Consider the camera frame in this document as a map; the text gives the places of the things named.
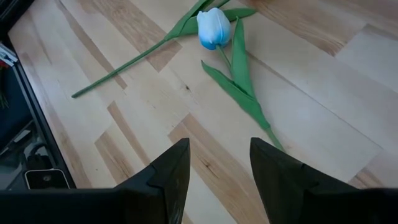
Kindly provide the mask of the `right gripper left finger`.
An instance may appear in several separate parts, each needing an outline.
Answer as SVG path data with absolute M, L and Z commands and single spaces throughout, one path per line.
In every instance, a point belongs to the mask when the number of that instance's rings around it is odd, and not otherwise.
M 182 138 L 115 187 L 121 224 L 181 224 L 190 180 L 190 140 Z

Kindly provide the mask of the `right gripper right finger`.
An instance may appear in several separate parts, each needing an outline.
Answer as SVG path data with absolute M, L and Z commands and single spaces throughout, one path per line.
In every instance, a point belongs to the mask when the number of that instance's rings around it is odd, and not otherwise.
M 306 192 L 340 194 L 356 190 L 261 138 L 251 138 L 250 161 L 270 224 L 299 224 Z

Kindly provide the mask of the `white blue-tipped artificial tulip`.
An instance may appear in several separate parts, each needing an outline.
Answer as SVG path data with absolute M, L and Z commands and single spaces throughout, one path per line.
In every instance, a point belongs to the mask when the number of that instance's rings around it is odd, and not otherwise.
M 235 29 L 232 30 L 226 13 L 214 7 L 207 12 L 200 11 L 197 24 L 202 46 L 220 53 L 232 78 L 205 62 L 201 62 L 203 70 L 258 123 L 274 146 L 283 151 L 284 147 L 274 134 L 256 98 L 250 77 L 242 20 L 237 18 Z

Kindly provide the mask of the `black aluminium table frame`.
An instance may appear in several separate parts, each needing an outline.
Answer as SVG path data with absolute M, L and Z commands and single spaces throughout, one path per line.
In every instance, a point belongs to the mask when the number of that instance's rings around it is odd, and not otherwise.
M 8 34 L 33 2 L 0 0 L 0 42 L 18 58 L 13 67 L 0 60 L 0 190 L 28 189 L 25 173 L 42 169 L 62 170 L 73 189 L 75 183 Z

